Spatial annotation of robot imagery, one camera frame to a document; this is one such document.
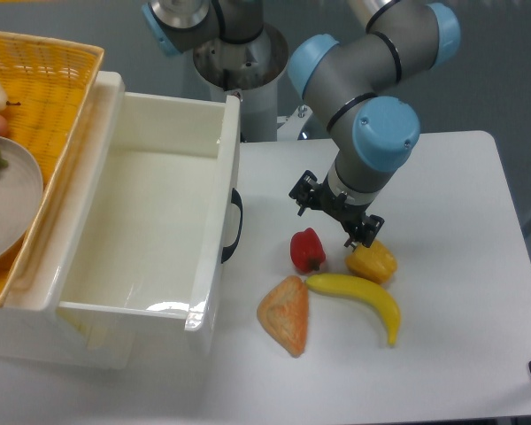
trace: banana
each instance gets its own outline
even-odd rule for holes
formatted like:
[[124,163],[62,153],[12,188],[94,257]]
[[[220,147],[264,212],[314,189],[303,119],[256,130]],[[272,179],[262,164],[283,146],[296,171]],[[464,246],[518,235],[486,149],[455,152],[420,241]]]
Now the banana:
[[401,325],[401,311],[396,300],[380,285],[346,274],[314,274],[305,280],[310,290],[338,297],[352,297],[375,308],[388,329],[388,344],[394,345]]

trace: plate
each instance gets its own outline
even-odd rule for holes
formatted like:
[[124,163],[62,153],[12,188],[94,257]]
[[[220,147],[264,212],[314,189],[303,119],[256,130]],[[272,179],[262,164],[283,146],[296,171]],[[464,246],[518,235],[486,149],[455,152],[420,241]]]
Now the plate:
[[28,150],[0,137],[9,165],[0,169],[0,257],[26,233],[43,194],[42,171]]

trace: bread slice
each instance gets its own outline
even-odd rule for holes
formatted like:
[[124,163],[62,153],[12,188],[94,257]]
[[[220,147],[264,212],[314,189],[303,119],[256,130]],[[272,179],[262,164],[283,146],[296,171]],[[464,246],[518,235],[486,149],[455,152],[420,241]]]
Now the bread slice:
[[309,291],[298,276],[273,288],[258,306],[265,331],[293,357],[304,352],[309,325]]

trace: black handle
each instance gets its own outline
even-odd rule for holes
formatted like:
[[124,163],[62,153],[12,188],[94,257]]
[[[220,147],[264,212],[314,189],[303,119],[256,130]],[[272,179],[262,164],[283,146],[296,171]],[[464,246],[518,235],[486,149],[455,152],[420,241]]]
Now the black handle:
[[238,224],[238,235],[236,236],[236,240],[234,241],[234,243],[222,248],[222,257],[220,258],[221,263],[228,261],[228,259],[232,257],[232,254],[234,254],[234,251],[236,251],[236,247],[240,242],[240,234],[242,233],[242,221],[244,217],[244,209],[242,208],[242,197],[238,193],[238,190],[234,188],[232,188],[232,196],[230,197],[230,202],[240,208],[240,224]]

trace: wicker basket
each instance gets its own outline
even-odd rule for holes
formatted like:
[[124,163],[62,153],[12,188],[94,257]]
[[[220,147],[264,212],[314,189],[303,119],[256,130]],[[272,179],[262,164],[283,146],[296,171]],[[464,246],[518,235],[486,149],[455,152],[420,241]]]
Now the wicker basket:
[[0,32],[0,82],[10,102],[21,103],[3,113],[10,125],[8,137],[34,155],[45,184],[41,206],[23,241],[0,258],[0,306],[48,211],[49,194],[103,56],[104,50],[95,46]]

